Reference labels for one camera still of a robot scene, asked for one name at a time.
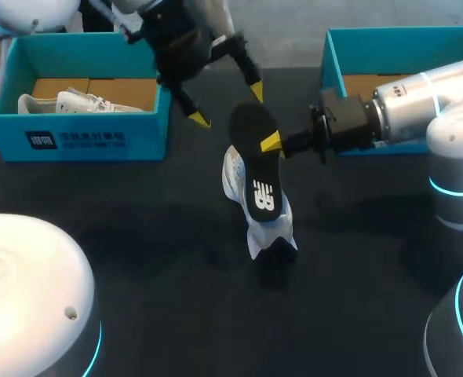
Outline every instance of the teal shoe box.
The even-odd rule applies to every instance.
[[[360,92],[370,98],[376,86],[461,60],[463,26],[330,29],[323,50],[322,88],[334,87],[342,97]],[[427,152],[425,139],[376,146],[345,155]]]
[[[31,94],[43,78],[155,79],[156,70],[146,43],[128,45],[118,33],[14,39],[0,96],[0,154],[6,162],[164,158],[170,94],[160,86],[152,112],[18,115],[19,96]]]

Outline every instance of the robotic arm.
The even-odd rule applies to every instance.
[[[243,35],[234,31],[226,0],[113,0],[121,13],[139,14],[143,23],[134,33],[117,23],[104,4],[89,1],[118,24],[128,43],[148,43],[159,71],[157,81],[179,102],[184,115],[201,126],[210,127],[210,121],[186,93],[183,83],[222,57],[233,58],[247,85],[262,101],[259,70],[246,50]],[[55,31],[68,23],[78,6],[79,0],[0,0],[0,39]]]
[[[370,101],[321,91],[309,130],[280,140],[272,135],[262,150],[282,149],[286,157],[309,149],[324,161],[328,149],[342,153],[425,137],[428,125],[449,105],[463,100],[463,61],[379,86]]]
[[[438,219],[463,232],[463,61],[412,75],[375,89],[370,101],[322,90],[308,130],[261,142],[263,152],[280,149],[286,158],[313,150],[342,153],[426,137],[429,180]]]

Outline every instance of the shoe insole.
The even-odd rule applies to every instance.
[[[283,195],[279,176],[279,151],[263,153],[261,142],[277,131],[268,109],[256,101],[239,104],[230,117],[231,144],[246,169],[246,205],[258,222],[274,221],[282,213]]]

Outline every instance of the shoe box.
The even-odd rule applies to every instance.
[[[335,28],[326,33],[321,83],[369,100],[377,86],[463,60],[463,26]],[[426,153],[425,139],[376,143],[351,156]]]
[[[170,94],[156,83],[148,45],[118,33],[14,39],[0,96],[6,162],[153,161],[166,153]],[[73,87],[137,113],[17,114],[20,95],[55,98]]]

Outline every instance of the black table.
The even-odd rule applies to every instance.
[[[318,76],[264,73],[284,130],[308,125]],[[227,118],[250,94],[235,71],[205,71],[189,89],[213,129],[173,108],[162,163],[0,160],[0,212],[52,222],[90,260],[104,319],[99,375],[425,375],[425,321],[451,284],[425,268],[436,233],[426,158],[283,162],[301,255],[288,284],[268,289],[221,188]]]

